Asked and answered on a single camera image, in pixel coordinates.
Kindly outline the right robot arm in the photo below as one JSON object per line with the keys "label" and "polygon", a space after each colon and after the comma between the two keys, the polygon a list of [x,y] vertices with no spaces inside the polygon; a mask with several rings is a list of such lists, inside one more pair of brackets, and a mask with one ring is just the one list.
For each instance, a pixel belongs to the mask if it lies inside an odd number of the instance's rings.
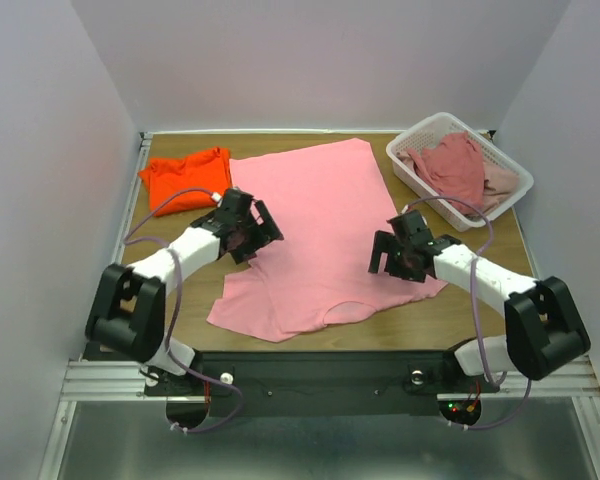
{"label": "right robot arm", "polygon": [[453,348],[453,358],[440,366],[443,384],[462,390],[476,376],[517,371],[539,381],[587,353],[591,340],[564,281],[538,280],[507,270],[473,252],[459,239],[433,236],[417,210],[389,221],[390,231],[377,231],[369,263],[411,282],[435,278],[455,285],[501,315],[501,336],[476,333]]}

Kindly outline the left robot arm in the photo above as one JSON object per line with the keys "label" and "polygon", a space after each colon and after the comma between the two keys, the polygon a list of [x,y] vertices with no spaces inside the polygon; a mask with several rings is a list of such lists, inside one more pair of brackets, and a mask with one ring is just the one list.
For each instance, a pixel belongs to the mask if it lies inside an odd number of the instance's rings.
{"label": "left robot arm", "polygon": [[141,365],[168,372],[179,393],[195,392],[203,371],[193,363],[196,351],[173,338],[166,299],[176,293],[178,313],[184,281],[202,267],[230,255],[240,264],[283,234],[265,203],[240,189],[213,193],[217,207],[193,221],[174,241],[130,265],[113,263],[100,278],[85,327],[91,341]]}

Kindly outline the bright pink t shirt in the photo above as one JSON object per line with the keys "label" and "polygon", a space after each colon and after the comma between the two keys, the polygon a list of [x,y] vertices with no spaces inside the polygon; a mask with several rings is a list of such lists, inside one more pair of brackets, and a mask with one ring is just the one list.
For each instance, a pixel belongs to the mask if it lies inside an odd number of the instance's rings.
{"label": "bright pink t shirt", "polygon": [[368,271],[374,235],[396,214],[371,145],[353,138],[231,163],[283,234],[226,275],[208,323],[279,343],[433,298],[442,281]]}

